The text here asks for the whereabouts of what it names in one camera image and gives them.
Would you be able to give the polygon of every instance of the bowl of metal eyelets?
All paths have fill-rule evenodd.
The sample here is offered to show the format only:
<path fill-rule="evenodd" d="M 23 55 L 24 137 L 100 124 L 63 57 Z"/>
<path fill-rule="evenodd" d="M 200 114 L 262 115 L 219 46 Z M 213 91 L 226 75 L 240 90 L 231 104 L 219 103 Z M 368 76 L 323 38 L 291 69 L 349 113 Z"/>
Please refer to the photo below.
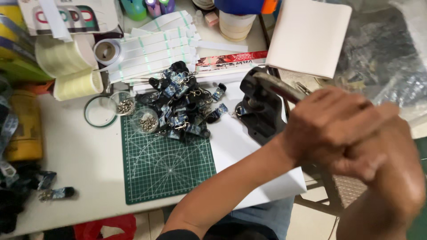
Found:
<path fill-rule="evenodd" d="M 159 125 L 157 113 L 151 108 L 140 108 L 132 115 L 132 127 L 141 134 L 150 134 L 156 131 Z"/>
<path fill-rule="evenodd" d="M 111 95 L 109 106 L 117 116 L 126 116 L 135 112 L 136 101 L 129 92 L 119 91 Z"/>

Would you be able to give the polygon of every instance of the masking tape roll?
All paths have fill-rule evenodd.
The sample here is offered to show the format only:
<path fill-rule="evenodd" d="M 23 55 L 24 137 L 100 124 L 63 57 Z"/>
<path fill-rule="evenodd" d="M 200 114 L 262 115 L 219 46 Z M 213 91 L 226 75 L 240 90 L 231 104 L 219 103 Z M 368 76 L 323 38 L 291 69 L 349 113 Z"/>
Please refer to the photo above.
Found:
<path fill-rule="evenodd" d="M 219 25 L 219 29 L 222 35 L 227 36 L 226 39 L 230 41 L 241 41 L 248 36 L 249 31 L 252 28 L 252 24 L 248 25 L 245 28 L 236 29 L 234 26 L 227 25 L 225 23 L 221 23 Z"/>
<path fill-rule="evenodd" d="M 229 41 L 245 39 L 252 28 L 256 15 L 233 15 L 219 11 L 219 29 Z"/>
<path fill-rule="evenodd" d="M 58 101 L 102 93 L 101 74 L 87 68 L 78 73 L 60 76 L 55 81 L 53 96 Z"/>
<path fill-rule="evenodd" d="M 219 20 L 221 21 L 222 18 L 224 22 L 232 26 L 246 27 L 249 24 L 253 23 L 256 17 L 257 16 L 255 14 L 239 16 L 234 14 L 228 14 L 221 10 L 219 11 Z"/>
<path fill-rule="evenodd" d="M 215 8 L 215 4 L 212 2 L 212 0 L 193 0 L 193 3 L 204 10 L 212 10 Z"/>
<path fill-rule="evenodd" d="M 94 47 L 95 59 L 106 67 L 100 72 L 116 69 L 125 58 L 120 43 L 115 39 L 104 39 Z"/>
<path fill-rule="evenodd" d="M 38 36 L 35 43 L 35 56 L 40 68 L 50 77 L 77 73 L 97 66 L 91 48 L 91 36 L 73 35 L 73 42 L 64 43 L 51 35 Z"/>

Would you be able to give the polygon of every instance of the jeans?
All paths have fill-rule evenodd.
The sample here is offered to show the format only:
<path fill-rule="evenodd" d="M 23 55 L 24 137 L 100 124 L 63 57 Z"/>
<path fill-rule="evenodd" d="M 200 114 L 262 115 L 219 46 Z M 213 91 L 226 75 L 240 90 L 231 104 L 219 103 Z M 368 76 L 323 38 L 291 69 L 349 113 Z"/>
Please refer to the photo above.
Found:
<path fill-rule="evenodd" d="M 288 197 L 249 208 L 234 210 L 228 216 L 239 220 L 254 222 L 271 228 L 279 238 L 285 240 L 291 219 L 294 197 Z M 167 221 L 173 207 L 163 208 L 164 221 Z M 236 222 L 232 218 L 224 217 L 219 223 Z"/>

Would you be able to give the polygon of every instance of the white notebook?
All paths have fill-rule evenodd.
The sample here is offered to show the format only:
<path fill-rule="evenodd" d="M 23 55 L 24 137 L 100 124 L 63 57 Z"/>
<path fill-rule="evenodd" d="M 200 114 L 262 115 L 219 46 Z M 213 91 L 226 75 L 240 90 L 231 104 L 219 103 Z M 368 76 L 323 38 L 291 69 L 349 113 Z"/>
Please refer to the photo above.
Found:
<path fill-rule="evenodd" d="M 284 0 L 266 65 L 332 79 L 351 7 L 312 0 Z"/>

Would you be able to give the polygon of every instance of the plastic bag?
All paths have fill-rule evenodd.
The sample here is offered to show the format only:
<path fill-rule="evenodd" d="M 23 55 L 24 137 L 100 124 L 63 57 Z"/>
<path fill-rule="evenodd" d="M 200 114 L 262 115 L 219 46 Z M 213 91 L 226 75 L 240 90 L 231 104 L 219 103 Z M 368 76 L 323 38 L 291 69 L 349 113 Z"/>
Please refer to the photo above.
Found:
<path fill-rule="evenodd" d="M 136 219 L 132 214 L 106 218 L 98 221 L 74 225 L 76 240 L 96 240 L 102 226 L 121 228 L 124 233 L 116 234 L 107 240 L 133 240 L 136 232 Z"/>
<path fill-rule="evenodd" d="M 415 126 L 427 116 L 427 0 L 320 0 L 353 13 L 334 81 L 374 104 L 395 102 Z"/>

